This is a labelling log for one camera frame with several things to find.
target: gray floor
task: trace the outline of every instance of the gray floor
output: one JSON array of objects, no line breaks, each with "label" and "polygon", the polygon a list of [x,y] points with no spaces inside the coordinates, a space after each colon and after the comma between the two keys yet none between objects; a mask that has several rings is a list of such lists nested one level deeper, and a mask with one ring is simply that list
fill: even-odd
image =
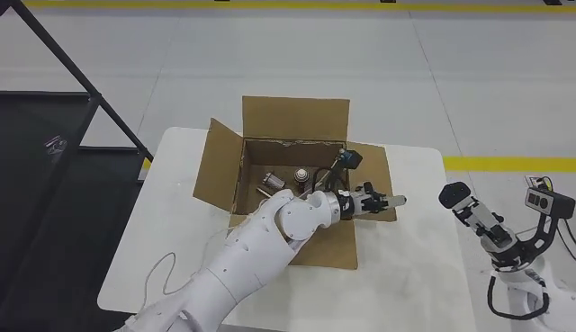
[{"label": "gray floor", "polygon": [[[251,94],[349,98],[351,140],[437,148],[445,156],[576,154],[571,14],[34,13],[152,151],[171,126],[206,128],[215,117],[241,130],[241,96]],[[0,89],[80,89],[16,15],[0,18],[0,39]],[[85,144],[129,141],[99,112]],[[551,177],[557,191],[576,196],[574,175]],[[524,174],[448,172],[448,178],[468,183],[511,228],[536,224],[537,214],[523,206]],[[478,330],[508,331],[508,322],[486,306],[490,260],[470,230],[459,232]],[[546,256],[559,283],[576,289],[576,262],[560,241]],[[496,303],[505,310],[500,292]]]}]

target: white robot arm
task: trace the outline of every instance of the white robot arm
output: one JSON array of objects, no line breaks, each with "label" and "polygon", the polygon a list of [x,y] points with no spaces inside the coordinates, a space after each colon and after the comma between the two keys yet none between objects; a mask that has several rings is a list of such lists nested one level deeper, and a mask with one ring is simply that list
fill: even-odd
[{"label": "white robot arm", "polygon": [[405,202],[375,192],[370,183],[354,192],[317,191],[305,201],[282,190],[232,230],[185,288],[132,316],[120,331],[215,332],[236,305],[286,268],[318,227]]},{"label": "white robot arm", "polygon": [[[471,196],[462,182],[448,184],[440,202],[480,238],[494,272],[488,286],[488,305],[499,317],[512,320],[514,332],[576,332],[576,292],[554,283],[551,266],[541,256],[552,245],[560,219],[572,217],[575,201],[547,189],[530,187],[525,205],[541,213],[536,232],[520,240],[504,219]],[[492,291],[499,277],[508,286],[511,313],[498,311]]]}]

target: yellow stripe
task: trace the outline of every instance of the yellow stripe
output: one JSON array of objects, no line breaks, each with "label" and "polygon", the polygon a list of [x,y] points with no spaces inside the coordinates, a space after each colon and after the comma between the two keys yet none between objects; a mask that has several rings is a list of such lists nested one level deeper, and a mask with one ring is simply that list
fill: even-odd
[{"label": "yellow stripe", "polygon": [[380,4],[359,2],[303,1],[95,1],[95,0],[25,0],[35,8],[101,9],[299,9],[299,10],[371,10],[371,11],[440,11],[451,13],[576,13],[576,6],[494,5],[494,4]]},{"label": "yellow stripe", "polygon": [[[149,169],[144,161],[142,168]],[[444,157],[446,171],[576,173],[576,158],[565,157]]]}]

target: white cable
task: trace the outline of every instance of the white cable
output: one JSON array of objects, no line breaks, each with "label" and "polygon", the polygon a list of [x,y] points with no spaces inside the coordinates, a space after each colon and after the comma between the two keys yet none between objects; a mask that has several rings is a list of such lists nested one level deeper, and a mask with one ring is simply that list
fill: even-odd
[{"label": "white cable", "polygon": [[[550,223],[550,221],[551,221],[551,219],[548,219],[548,220],[544,223],[544,225],[547,225],[548,223]],[[525,230],[523,230],[523,231],[518,232],[518,233],[516,234],[516,236],[517,236],[517,235],[521,235],[521,234],[523,234],[523,233],[527,233],[527,232],[533,231],[533,230],[535,230],[535,229],[537,229],[537,228],[538,228],[538,226],[534,226],[534,227],[531,228],[531,229],[525,229]]]},{"label": "white cable", "polygon": [[[264,200],[260,201],[260,203],[258,204],[258,208],[256,209],[256,211],[260,210],[260,207],[262,207],[262,205],[264,204],[264,202],[266,202],[268,199],[265,198]],[[203,268],[204,268],[204,262],[205,262],[205,257],[206,257],[206,250],[208,249],[208,245],[210,244],[210,241],[217,235],[219,235],[220,233],[224,232],[224,231],[229,231],[231,229],[236,228],[236,226],[234,227],[228,227],[227,229],[221,229],[215,233],[213,233],[208,240],[206,241],[206,243],[204,244],[204,250],[202,251],[202,262],[200,263],[200,268],[198,268],[196,271],[194,271],[193,274],[190,275],[190,278],[188,279],[188,281],[186,281],[186,283],[184,283],[181,287],[171,291],[171,292],[167,292],[167,286],[168,286],[168,281],[170,280],[170,276],[172,275],[172,271],[174,271],[174,267],[176,266],[176,253],[174,253],[173,251],[168,252],[167,254],[163,255],[153,266],[152,269],[150,270],[150,272],[148,272],[147,276],[146,276],[146,281],[144,282],[144,301],[142,302],[142,306],[140,307],[138,313],[141,313],[145,308],[146,308],[146,302],[148,300],[148,282],[150,279],[150,276],[154,273],[154,271],[156,270],[156,268],[162,263],[162,261],[164,261],[167,257],[172,256],[174,258],[174,260],[172,261],[172,266],[170,267],[170,271],[168,272],[168,275],[166,276],[166,280],[164,281],[164,286],[162,287],[162,294],[164,294],[165,296],[169,296],[171,294],[174,294],[176,292],[181,291],[184,287],[186,287],[188,284],[190,284],[191,281],[194,280],[194,275],[197,274],[198,272],[200,272]]]}]

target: cardboard box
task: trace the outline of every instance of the cardboard box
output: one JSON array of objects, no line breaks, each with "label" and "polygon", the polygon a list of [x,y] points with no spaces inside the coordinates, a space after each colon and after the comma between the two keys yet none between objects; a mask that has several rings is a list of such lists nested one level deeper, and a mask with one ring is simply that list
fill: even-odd
[{"label": "cardboard box", "polygon": [[[356,150],[364,158],[360,167],[342,176],[351,188],[370,181],[379,193],[392,195],[384,148],[347,141],[348,111],[348,100],[244,96],[244,137],[211,119],[193,196],[229,211],[234,226],[265,198],[256,187],[262,186],[267,172],[295,187],[296,168],[313,173],[331,166],[340,148]],[[395,221],[396,211],[360,219]],[[356,269],[354,222],[342,220],[318,229],[292,265]]]}]

